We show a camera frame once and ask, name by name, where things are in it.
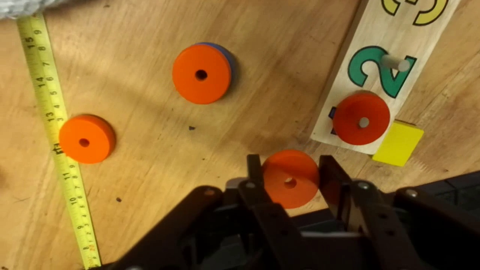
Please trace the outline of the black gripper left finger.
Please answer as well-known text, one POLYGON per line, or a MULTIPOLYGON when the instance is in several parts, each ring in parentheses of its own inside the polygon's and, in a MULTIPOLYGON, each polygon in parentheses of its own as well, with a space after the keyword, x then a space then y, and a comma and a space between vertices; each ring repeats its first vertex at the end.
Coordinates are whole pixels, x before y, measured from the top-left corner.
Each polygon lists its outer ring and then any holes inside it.
POLYGON ((263 253, 279 270, 305 268, 306 259, 296 251, 296 247, 305 247, 302 235, 291 223, 287 211, 273 202, 266 191, 260 155, 249 154, 246 164, 248 176, 240 182, 239 193, 252 215, 252 224, 263 244, 263 253))

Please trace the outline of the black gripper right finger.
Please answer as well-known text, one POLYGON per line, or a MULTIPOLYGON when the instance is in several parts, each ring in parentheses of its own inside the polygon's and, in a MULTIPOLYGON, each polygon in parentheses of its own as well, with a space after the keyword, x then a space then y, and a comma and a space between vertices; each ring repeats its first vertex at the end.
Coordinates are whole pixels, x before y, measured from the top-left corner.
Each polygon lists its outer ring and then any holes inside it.
POLYGON ((369 242, 378 270, 425 270, 396 209, 377 185, 353 179, 333 155, 320 157, 320 190, 333 215, 369 242))

